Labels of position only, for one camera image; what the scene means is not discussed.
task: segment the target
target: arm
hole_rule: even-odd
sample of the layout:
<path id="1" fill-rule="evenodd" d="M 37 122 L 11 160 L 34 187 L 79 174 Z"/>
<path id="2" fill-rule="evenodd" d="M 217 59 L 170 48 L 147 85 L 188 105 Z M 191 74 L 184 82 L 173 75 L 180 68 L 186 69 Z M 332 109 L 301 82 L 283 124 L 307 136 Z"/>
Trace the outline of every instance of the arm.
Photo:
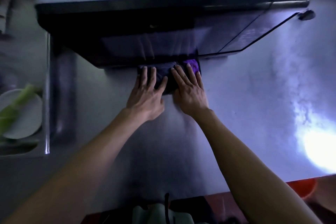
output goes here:
<path id="1" fill-rule="evenodd" d="M 145 121 L 164 111 L 161 99 L 165 78 L 154 90 L 156 69 L 147 86 L 147 68 L 137 77 L 127 106 L 93 140 L 84 146 L 42 188 L 24 202 L 4 224 L 80 223 L 117 154 Z"/>
<path id="2" fill-rule="evenodd" d="M 321 223 L 304 201 L 209 109 L 200 73 L 188 67 L 172 70 L 179 89 L 174 100 L 199 124 L 218 166 L 237 202 L 251 223 Z"/>

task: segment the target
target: green vegetable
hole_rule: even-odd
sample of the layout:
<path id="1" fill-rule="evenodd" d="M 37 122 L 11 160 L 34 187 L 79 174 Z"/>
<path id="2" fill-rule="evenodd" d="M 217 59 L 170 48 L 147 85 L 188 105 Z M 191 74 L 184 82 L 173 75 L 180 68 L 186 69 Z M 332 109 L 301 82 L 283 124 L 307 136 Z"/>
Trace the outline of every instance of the green vegetable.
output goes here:
<path id="1" fill-rule="evenodd" d="M 20 109 L 32 99 L 34 94 L 35 86 L 28 84 L 13 103 L 0 111 L 0 136 L 11 127 L 19 116 Z"/>

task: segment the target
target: forearm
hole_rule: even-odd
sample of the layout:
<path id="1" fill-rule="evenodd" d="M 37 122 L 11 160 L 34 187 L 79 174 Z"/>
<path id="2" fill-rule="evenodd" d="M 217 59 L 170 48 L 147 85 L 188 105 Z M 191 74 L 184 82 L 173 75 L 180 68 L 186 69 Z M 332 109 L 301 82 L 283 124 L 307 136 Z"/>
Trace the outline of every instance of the forearm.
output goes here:
<path id="1" fill-rule="evenodd" d="M 195 120 L 207 137 L 237 204 L 252 223 L 320 223 L 303 200 L 213 111 L 204 110 Z"/>
<path id="2" fill-rule="evenodd" d="M 122 110 L 5 223 L 80 223 L 120 149 L 141 124 L 138 114 Z"/>

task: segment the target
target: cleaning cloth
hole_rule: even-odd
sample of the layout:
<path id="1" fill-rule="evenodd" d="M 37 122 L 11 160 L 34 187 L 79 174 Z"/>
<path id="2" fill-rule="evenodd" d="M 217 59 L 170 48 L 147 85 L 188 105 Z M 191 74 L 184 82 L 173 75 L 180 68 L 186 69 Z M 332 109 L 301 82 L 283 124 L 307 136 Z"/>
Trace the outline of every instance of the cleaning cloth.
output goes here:
<path id="1" fill-rule="evenodd" d="M 142 68 L 146 66 L 148 67 L 147 78 L 149 79 L 152 73 L 150 68 L 156 67 L 156 84 L 154 88 L 157 89 L 160 86 L 163 78 L 167 76 L 168 82 L 167 82 L 166 89 L 163 92 L 163 95 L 172 94 L 178 88 L 178 86 L 171 72 L 171 68 L 174 67 L 175 65 L 180 65 L 182 69 L 184 70 L 185 74 L 187 75 L 187 77 L 189 78 L 189 73 L 187 71 L 187 64 L 191 65 L 194 73 L 197 73 L 198 71 L 201 72 L 198 60 L 191 59 L 191 60 L 186 60 L 183 62 L 168 62 L 168 63 L 162 63 L 162 64 L 141 65 L 141 66 L 138 66 L 138 74 L 141 75 Z"/>

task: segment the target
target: white plate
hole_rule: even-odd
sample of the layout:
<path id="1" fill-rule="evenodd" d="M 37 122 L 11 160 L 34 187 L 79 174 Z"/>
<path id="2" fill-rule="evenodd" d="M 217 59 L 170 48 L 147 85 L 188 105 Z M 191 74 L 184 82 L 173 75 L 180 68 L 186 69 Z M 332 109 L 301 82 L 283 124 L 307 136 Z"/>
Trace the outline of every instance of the white plate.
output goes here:
<path id="1" fill-rule="evenodd" d="M 0 95 L 0 110 L 11 104 L 22 89 L 10 90 Z M 2 136 L 10 139 L 20 139 L 35 133 L 42 124 L 42 100 L 35 96 L 21 109 L 17 120 Z"/>

